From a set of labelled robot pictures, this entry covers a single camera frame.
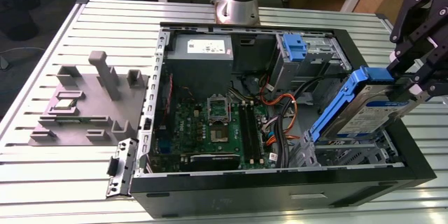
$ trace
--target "red wire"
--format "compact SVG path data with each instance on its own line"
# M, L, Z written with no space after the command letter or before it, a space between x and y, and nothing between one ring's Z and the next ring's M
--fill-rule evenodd
M169 104L170 104L172 93L173 93L173 74L169 75L169 95L168 95L168 100L166 100L165 111L162 112L162 119L161 119L160 125L162 125L164 122L165 122L166 112L168 112Z

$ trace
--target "hard drive label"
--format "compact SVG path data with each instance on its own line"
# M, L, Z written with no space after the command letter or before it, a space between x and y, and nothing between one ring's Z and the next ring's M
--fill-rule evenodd
M337 133L338 137L365 136L388 121L409 102L372 101L357 112Z

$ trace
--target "motherboard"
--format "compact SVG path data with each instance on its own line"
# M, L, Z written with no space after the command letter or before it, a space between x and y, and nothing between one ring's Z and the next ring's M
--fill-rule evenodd
M270 168L258 130L266 120L265 107L222 101L176 105L172 134L160 132L156 138L152 172Z

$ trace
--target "blue drive bracket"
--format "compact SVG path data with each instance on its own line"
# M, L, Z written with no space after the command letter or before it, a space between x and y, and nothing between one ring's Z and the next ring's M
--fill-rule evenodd
M310 128L309 134L313 142L318 141L320 134L330 119L337 115L338 110L344 108L346 103L352 102L356 96L356 87L366 81L394 82L394 79L385 68L368 68L361 66L360 69L352 72L342 88Z
M306 56L306 43L298 34L284 34L282 45L289 54L289 60L293 62L302 61Z

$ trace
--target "green circuit board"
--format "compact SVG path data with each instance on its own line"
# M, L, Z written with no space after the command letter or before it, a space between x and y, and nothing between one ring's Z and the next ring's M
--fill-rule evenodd
M160 172L180 172L180 157L197 154L236 154L241 157L238 169L270 168L269 154L262 150L262 162L244 161L238 104L232 103L226 108L220 104L210 107L210 115L225 115L225 110L229 110L228 123L208 123L206 103L177 104L172 139L158 140L160 155L152 160L161 167ZM253 108L257 119L266 116L264 106L256 105Z

